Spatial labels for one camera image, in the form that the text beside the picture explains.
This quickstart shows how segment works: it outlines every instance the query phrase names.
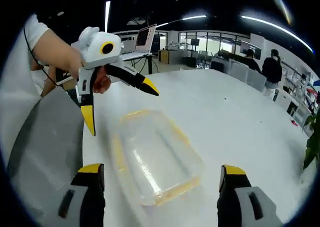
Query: black ceiling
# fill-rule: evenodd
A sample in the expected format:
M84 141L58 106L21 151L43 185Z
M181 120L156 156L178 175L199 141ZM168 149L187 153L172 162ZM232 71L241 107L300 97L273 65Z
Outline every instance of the black ceiling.
M106 1L52 0L39 6L37 14L62 39L72 43L87 26L105 29ZM293 16L291 25L273 0L111 0L108 32L141 29L147 23L159 25L186 16L207 15L203 19L177 21L160 27L159 30L220 30L247 35L255 33L290 50L318 72L315 56L303 44L274 27L241 18L241 14L247 14L281 25L294 32L317 52L317 0L284 2ZM143 25L127 25L128 21L136 17L147 21Z

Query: glass wall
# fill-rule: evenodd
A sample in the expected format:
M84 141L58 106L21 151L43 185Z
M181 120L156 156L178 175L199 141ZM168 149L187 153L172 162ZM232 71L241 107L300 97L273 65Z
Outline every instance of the glass wall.
M160 50L166 49L167 46L167 33L166 32L155 32L155 35L160 36Z
M186 47L187 50L195 50L195 46L190 45L192 39L196 39L196 32L187 32L186 33L186 42L189 44Z
M222 33L220 50L228 51L234 54L236 52L236 36Z
M220 33L208 33L207 52L209 56L214 56L220 50Z
M219 50L225 50L233 54L243 56L240 53L241 41L250 43L247 37L238 36L235 34L217 33L217 32L180 32L180 43L191 43L191 39L197 38L199 46L193 47L193 50L198 52L205 51L207 56L214 56ZM192 50L192 46L180 46L180 49Z
M197 32L196 38L199 40L199 46L195 47L195 50L198 51L199 54L207 56L207 33L208 32Z
M186 32L181 32L179 33L179 43L186 43L187 42L187 33Z

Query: cable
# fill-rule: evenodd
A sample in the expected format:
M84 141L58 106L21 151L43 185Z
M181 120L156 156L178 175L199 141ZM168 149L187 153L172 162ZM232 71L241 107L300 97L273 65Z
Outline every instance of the cable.
M142 58L140 58L137 62L135 62L135 61L133 60L133 67L134 67L134 68L136 68L136 64L138 64L140 60L142 60Z
M140 74L141 71L144 69L144 67L145 67L145 65L146 65L146 62L147 62L147 58L145 58L144 63L143 63L143 66L142 66L142 69L140 70L139 74Z
M153 59L152 59L152 62L155 64L156 70L157 70L158 73L159 73L158 65L156 64L156 62L155 62Z
M28 49L29 49L29 52L30 54L32 55L32 58L34 59L34 61L38 64L38 66L42 67L41 70L43 71L43 73L48 77L49 80L51 80L55 86L58 87L57 83L47 74L47 72L44 70L44 66L39 64L38 60L36 59L36 57L34 56L34 54L32 53L32 50L30 48L30 45L28 43L28 39L27 39L27 35L26 35L26 29L25 27L23 26L23 33L24 33L24 38L25 38L25 42L26 42L26 45L28 46Z

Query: black shirt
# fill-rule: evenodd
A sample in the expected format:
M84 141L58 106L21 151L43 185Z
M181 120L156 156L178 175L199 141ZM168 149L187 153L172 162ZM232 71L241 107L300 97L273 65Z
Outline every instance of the black shirt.
M250 69L254 70L254 71L258 71L260 74L262 74L259 65L257 64L257 62L253 59L253 58L246 58L246 60L244 61L247 66L249 66Z
M278 83L282 78L282 67L275 59L268 57L264 60L262 74L267 81Z

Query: white wall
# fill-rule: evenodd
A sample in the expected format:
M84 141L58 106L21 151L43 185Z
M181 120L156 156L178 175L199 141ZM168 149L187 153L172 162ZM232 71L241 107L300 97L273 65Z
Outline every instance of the white wall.
M179 42L178 37L179 37L178 31L174 31L174 30L169 31L168 32L168 44L170 44L171 42L178 43Z
M167 40L165 36L160 36L160 50L165 49L167 45Z
M310 72L313 81L319 80L319 77L316 75L316 73L304 61L302 61L302 59L300 59L298 56L296 56L286 48L253 33L251 33L250 35L250 43L262 49L261 59L256 59L256 62L258 63L260 68L262 68L265 59L267 57L270 57L271 50L276 49L279 51L281 60L283 60L286 64L295 69L299 74L306 74L307 72Z

